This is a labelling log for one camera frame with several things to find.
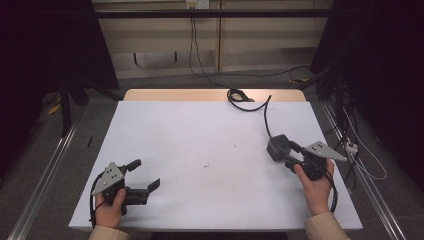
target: table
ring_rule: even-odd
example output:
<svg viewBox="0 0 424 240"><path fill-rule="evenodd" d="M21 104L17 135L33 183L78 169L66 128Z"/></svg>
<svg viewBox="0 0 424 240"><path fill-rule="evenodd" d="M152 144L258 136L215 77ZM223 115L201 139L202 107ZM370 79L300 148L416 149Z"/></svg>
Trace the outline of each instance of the table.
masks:
<svg viewBox="0 0 424 240"><path fill-rule="evenodd" d="M310 104L298 90L246 90L257 102L240 105L260 105L271 92L272 99L292 101L271 101L267 115L272 133L284 133L301 146L325 142ZM199 101L202 95L208 96L207 101ZM225 90L130 90L118 105L69 226L91 229L89 188L110 161L119 166L140 158L142 166L127 174L127 186L145 188L157 178L161 178L161 186L147 205L128 206L123 228L302 229L309 217L302 187L284 163L268 156L263 112L241 112L220 101L225 96ZM344 229L362 228L337 169L334 179L339 191L336 218Z"/></svg>

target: beige sleeve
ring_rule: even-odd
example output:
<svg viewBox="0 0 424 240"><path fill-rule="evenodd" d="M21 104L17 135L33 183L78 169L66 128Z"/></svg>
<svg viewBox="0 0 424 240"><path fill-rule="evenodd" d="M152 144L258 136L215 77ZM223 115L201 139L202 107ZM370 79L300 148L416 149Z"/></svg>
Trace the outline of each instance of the beige sleeve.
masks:
<svg viewBox="0 0 424 240"><path fill-rule="evenodd" d="M129 235L125 232L96 225L89 240L128 240Z"/></svg>
<svg viewBox="0 0 424 240"><path fill-rule="evenodd" d="M333 213L322 213L306 220L305 230L310 240L349 239Z"/></svg>

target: gray carpet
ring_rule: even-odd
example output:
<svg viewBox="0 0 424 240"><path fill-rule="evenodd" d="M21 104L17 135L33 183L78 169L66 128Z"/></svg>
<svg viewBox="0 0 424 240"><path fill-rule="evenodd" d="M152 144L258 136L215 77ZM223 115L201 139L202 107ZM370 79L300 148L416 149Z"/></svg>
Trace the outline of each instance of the gray carpet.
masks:
<svg viewBox="0 0 424 240"><path fill-rule="evenodd" d="M248 74L277 72L279 71L250 71ZM296 70L292 75L293 79L311 76L304 69ZM286 88L290 85L288 74L265 78L215 76L212 79L220 84L241 89ZM121 80L120 85L121 90L115 91L119 94L124 94L131 88L217 88L208 80L193 75L128 79ZM332 127L314 91L314 87L308 88L305 96L311 102L321 129L325 132ZM89 236L89 233L72 230L67 226L78 202L80 191L82 191L99 153L113 117L116 102L95 91L87 90L87 92L90 96L88 106L73 106L72 108L73 112L83 111L84 115L32 223L27 239L87 239ZM41 113L34 131L28 136L26 150L15 160L15 166L6 176L3 186L0 188L0 216L2 216L0 239L7 239L9 236L59 141L62 126L60 112L47 115L48 110L46 108ZM399 221L407 238L424 239L424 230L422 229L424 226L423 192L397 166L396 162L401 159L394 159L390 151L379 144L377 136L371 126L367 124L367 119L361 115L359 108L356 108L355 113L359 122L361 140L381 160L388 172L386 180L375 181L378 189ZM338 140L335 134L328 134L326 139L330 146L337 145ZM360 147L360 157L367 169L371 173L381 176L380 166L361 149ZM345 163L338 163L338 167L342 175L346 174L349 168ZM352 177L347 182L347 186L353 186ZM351 197L364 229L349 232L349 237L352 239L390 239L359 180ZM149 239L150 235L150 233L134 233L133 238ZM306 239L302 231L290 232L288 235L289 239Z"/></svg>

